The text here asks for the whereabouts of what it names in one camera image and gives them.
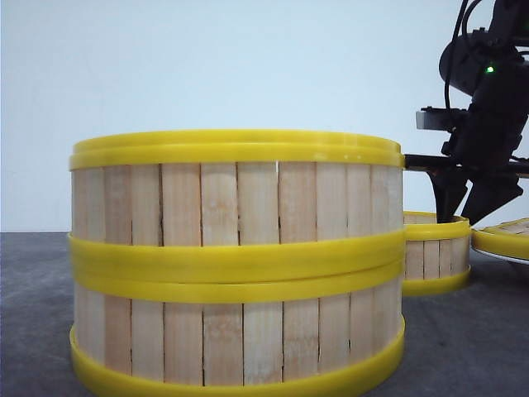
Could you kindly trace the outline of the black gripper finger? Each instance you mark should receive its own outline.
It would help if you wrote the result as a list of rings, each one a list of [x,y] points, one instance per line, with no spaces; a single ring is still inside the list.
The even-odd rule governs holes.
[[[485,175],[472,180],[462,216],[475,225],[505,204],[523,194],[516,174]]]
[[[468,190],[466,183],[470,172],[464,169],[437,169],[430,170],[429,177],[436,200],[436,220],[450,222]]]

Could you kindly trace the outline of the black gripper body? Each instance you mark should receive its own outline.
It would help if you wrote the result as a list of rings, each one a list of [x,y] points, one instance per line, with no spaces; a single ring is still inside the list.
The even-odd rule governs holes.
[[[449,132],[441,155],[406,155],[407,170],[464,169],[471,180],[510,173],[528,176],[527,166],[510,161],[528,120],[528,61],[522,51],[527,45],[527,33],[501,38],[472,32],[444,49],[440,75],[471,97],[468,116]]]

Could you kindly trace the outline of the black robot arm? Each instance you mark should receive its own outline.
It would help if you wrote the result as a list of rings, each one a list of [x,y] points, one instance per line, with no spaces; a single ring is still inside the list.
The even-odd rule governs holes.
[[[462,207],[462,217],[476,224],[521,196],[518,181],[528,176],[528,161],[513,154],[528,121],[528,3],[496,1],[489,27],[469,31],[477,5],[462,2],[439,61],[444,96],[456,88],[470,104],[417,111],[417,128],[450,137],[439,156],[405,157],[406,169],[429,175],[439,223]]]

